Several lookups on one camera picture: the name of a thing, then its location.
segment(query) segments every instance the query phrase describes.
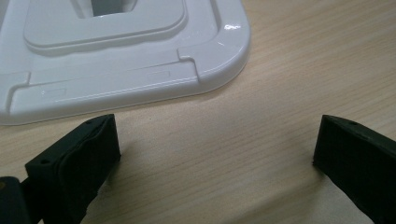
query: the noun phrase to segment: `black plastic part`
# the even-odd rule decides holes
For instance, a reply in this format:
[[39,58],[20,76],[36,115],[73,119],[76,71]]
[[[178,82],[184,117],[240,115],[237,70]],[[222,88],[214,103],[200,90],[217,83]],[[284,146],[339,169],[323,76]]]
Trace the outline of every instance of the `black plastic part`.
[[26,200],[32,220],[42,217],[46,224],[79,223],[119,160],[113,115],[79,125],[26,164],[29,177],[23,185],[30,195]]
[[20,181],[15,177],[0,177],[0,223],[32,223],[27,212]]
[[396,142],[357,122],[325,115],[314,165],[374,223],[396,223]]

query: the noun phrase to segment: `wooden table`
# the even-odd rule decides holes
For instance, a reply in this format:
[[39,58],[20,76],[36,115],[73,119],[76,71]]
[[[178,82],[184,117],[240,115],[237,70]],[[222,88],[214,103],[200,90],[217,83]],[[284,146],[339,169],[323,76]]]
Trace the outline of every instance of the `wooden table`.
[[396,2],[244,0],[248,63],[210,93],[0,127],[0,175],[115,113],[122,158],[83,223],[372,223],[312,165],[321,115],[396,139]]

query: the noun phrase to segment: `white plastic base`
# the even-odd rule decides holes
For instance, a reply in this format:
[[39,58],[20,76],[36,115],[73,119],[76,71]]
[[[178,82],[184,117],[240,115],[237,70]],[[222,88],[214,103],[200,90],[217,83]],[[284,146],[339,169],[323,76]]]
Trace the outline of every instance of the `white plastic base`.
[[212,91],[248,58],[240,0],[0,1],[0,124]]

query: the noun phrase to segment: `recessed slot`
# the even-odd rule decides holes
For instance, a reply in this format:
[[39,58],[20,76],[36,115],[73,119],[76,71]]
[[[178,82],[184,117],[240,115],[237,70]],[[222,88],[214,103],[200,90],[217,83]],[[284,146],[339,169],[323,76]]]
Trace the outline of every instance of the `recessed slot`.
[[130,12],[137,0],[70,0],[77,16],[88,19],[115,13]]

